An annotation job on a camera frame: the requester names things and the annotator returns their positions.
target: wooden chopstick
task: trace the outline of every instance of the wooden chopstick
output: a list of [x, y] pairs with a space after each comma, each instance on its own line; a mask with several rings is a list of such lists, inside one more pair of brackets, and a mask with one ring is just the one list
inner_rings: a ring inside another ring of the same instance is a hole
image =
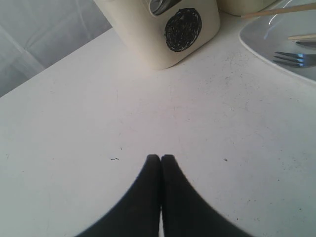
[[316, 39], [316, 34], [309, 35], [300, 35], [300, 36], [290, 36], [289, 40], [308, 40], [308, 39]]
[[315, 10], [315, 9], [316, 9], [316, 3], [309, 3], [309, 4], [304, 4], [304, 5], [286, 7], [286, 8], [277, 8], [277, 9], [272, 9], [272, 10], [267, 10], [267, 11], [253, 12], [253, 13], [243, 15], [241, 17], [251, 18], [251, 17], [256, 17], [256, 16], [276, 15], [276, 14], [283, 14], [283, 13], [296, 12], [296, 11]]

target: black circle sticker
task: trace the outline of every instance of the black circle sticker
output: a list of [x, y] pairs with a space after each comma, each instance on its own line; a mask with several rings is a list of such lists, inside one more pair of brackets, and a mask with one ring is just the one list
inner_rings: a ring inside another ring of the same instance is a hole
[[201, 29], [201, 16], [195, 8], [180, 9], [166, 24], [166, 43], [170, 50], [182, 52], [197, 40]]

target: fork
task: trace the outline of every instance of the fork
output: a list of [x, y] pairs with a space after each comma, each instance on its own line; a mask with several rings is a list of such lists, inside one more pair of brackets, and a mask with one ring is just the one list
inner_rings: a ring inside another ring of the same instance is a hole
[[290, 66], [293, 68], [310, 68], [316, 66], [316, 54], [302, 54], [302, 53], [284, 53], [275, 52], [276, 54], [284, 55], [286, 57], [275, 56], [275, 58], [282, 59], [273, 60], [276, 63]]

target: white wall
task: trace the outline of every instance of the white wall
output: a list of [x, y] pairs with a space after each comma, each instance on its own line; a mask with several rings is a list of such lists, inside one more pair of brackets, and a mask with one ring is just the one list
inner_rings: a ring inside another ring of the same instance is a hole
[[110, 27], [93, 0], [0, 0], [0, 97]]

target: table surface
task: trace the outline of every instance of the table surface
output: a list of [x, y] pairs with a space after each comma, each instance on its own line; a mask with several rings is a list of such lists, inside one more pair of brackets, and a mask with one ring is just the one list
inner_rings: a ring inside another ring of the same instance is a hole
[[0, 98], [0, 236], [80, 233], [148, 154], [255, 236], [316, 236], [316, 85], [247, 51], [247, 22], [162, 71], [109, 30]]

